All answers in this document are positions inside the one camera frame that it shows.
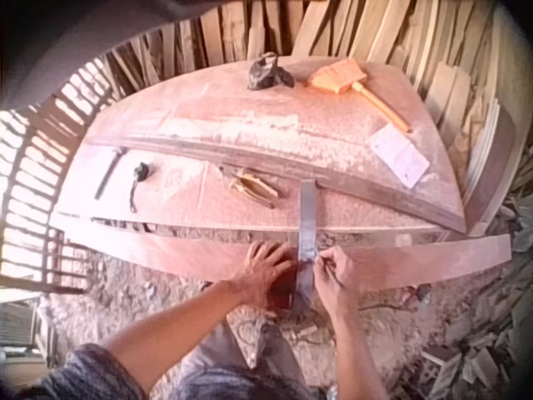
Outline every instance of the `reddish wood surface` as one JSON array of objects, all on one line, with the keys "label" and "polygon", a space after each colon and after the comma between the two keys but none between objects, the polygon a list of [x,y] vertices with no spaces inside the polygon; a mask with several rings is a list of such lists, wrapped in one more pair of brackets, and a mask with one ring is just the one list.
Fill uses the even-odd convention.
[{"label": "reddish wood surface", "polygon": [[[217,167],[205,161],[156,152],[130,150],[120,159],[99,200],[98,185],[111,162],[112,147],[82,143],[72,161],[56,212],[140,223],[245,230],[296,231],[300,184],[265,176],[283,198],[271,210],[228,188]],[[153,170],[135,191],[137,213],[129,208],[133,169],[139,162]],[[331,190],[319,192],[316,225],[337,232],[438,230],[439,227],[390,208]]]},{"label": "reddish wood surface", "polygon": [[[304,83],[335,61],[283,57],[280,64]],[[407,120],[413,130],[409,139],[431,163],[411,190],[372,154],[367,139],[386,120],[359,93],[335,95],[301,84],[248,91],[250,65],[208,68],[145,89],[101,112],[86,138],[93,143],[143,141],[145,149],[210,159],[244,154],[240,163],[270,167],[284,176],[297,165],[326,187],[464,230],[450,161],[430,115],[400,70],[361,65],[368,74],[366,86]]]},{"label": "reddish wood surface", "polygon": [[[207,281],[230,278],[248,249],[247,244],[128,232],[67,217],[55,218],[54,223],[75,243],[130,263]],[[345,250],[360,268],[364,292],[458,278],[511,259],[509,235],[412,247]]]}]

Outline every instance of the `metal ruler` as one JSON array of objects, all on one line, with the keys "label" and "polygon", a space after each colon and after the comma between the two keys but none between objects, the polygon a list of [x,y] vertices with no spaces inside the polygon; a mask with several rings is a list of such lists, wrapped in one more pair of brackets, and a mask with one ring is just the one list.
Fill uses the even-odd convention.
[{"label": "metal ruler", "polygon": [[313,294],[313,263],[316,256],[316,182],[300,182],[300,232],[298,234],[298,273],[292,310],[305,313]]}]

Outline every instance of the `person's hand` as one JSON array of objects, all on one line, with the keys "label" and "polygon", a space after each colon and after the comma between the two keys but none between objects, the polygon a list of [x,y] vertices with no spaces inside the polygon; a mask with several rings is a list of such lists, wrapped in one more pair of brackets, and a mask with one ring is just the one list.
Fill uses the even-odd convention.
[{"label": "person's hand", "polygon": [[319,252],[313,267],[315,287],[324,307],[336,322],[355,318],[359,308],[357,268],[339,246]]},{"label": "person's hand", "polygon": [[287,255],[290,248],[288,242],[282,245],[277,242],[252,243],[242,269],[232,279],[242,295],[242,303],[268,307],[268,293],[272,284],[292,266]]}]

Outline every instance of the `sleeve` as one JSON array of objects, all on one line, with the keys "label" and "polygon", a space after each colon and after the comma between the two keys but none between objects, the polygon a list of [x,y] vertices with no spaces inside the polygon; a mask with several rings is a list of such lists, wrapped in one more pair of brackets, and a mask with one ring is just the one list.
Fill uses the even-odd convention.
[{"label": "sleeve", "polygon": [[129,372],[96,344],[81,346],[69,355],[64,367],[19,393],[18,398],[34,398],[35,394],[54,399],[147,399]]}]

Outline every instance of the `pants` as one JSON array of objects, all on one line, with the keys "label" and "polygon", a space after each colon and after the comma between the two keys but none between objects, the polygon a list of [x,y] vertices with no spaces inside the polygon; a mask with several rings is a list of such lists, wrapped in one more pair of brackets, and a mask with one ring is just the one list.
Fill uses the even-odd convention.
[{"label": "pants", "polygon": [[[209,367],[249,368],[225,318],[182,359],[179,381]],[[261,327],[257,342],[257,365],[253,371],[258,375],[291,378],[306,386],[291,345],[272,323],[266,322]]]}]

